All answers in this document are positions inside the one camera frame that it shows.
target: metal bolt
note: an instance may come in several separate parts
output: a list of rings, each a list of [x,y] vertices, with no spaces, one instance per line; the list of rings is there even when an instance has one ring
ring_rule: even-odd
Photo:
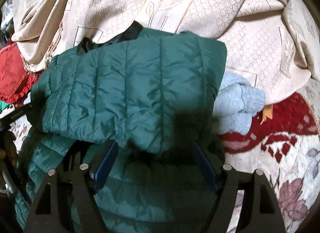
[[[256,169],[256,173],[259,175],[259,176],[261,176],[261,175],[263,175],[263,170],[261,170],[261,169]]]
[[[83,164],[80,165],[80,170],[86,170],[88,168],[89,168],[89,165],[86,164],[86,163],[83,163]]]
[[[232,166],[230,164],[224,164],[223,165],[223,169],[224,170],[231,170],[232,169]]]
[[[55,173],[56,173],[55,169],[51,169],[50,171],[48,171],[49,176],[55,175]]]

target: floral patterned fabric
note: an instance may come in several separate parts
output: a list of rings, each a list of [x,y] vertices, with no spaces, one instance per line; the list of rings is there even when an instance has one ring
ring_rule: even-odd
[[[246,136],[227,133],[221,137],[226,162],[245,172],[263,169],[278,198],[286,230],[294,233],[320,191],[318,120],[299,93],[275,104],[272,120],[260,125],[260,118],[253,117]],[[236,230],[242,199],[239,191],[228,233]]]
[[[305,97],[316,118],[320,120],[320,82],[309,79],[306,85],[299,89],[298,92]]]

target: green cloth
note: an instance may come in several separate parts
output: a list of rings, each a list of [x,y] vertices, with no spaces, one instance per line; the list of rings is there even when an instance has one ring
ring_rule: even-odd
[[[0,101],[0,114],[8,105],[11,105],[11,104],[7,104],[3,101]]]
[[[110,138],[119,154],[95,195],[107,227],[199,232],[215,195],[204,185],[189,143],[212,141],[225,45],[190,32],[143,29],[136,40],[90,47],[84,39],[55,56],[32,87],[31,102],[41,110],[28,115],[33,128],[21,150],[21,168],[31,178],[28,194],[33,199],[75,140],[93,143],[84,159],[89,162]],[[24,227],[28,209],[19,194],[15,208]],[[81,232],[75,207],[72,218]]]

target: beige blanket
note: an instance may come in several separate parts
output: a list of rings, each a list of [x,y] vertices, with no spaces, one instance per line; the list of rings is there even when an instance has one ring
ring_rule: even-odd
[[[225,42],[227,69],[264,89],[266,104],[285,99],[311,75],[320,78],[318,29],[301,0],[13,0],[13,7],[12,40],[30,71],[46,68],[84,36],[103,43],[136,20]]]

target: black strap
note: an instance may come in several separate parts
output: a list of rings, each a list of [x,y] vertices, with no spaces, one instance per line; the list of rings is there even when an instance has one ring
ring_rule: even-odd
[[[96,43],[92,42],[91,39],[84,37],[83,40],[79,43],[79,45],[77,47],[77,54],[78,54],[78,56],[82,56],[82,55],[88,53],[88,51],[96,49],[96,48],[109,46],[114,43],[120,43],[123,41],[135,40],[138,38],[142,29],[143,29],[142,25],[139,24],[138,22],[134,21],[130,25],[130,27],[127,28],[124,32],[115,36],[114,38],[107,41],[106,43],[102,43],[102,44],[96,44]]]

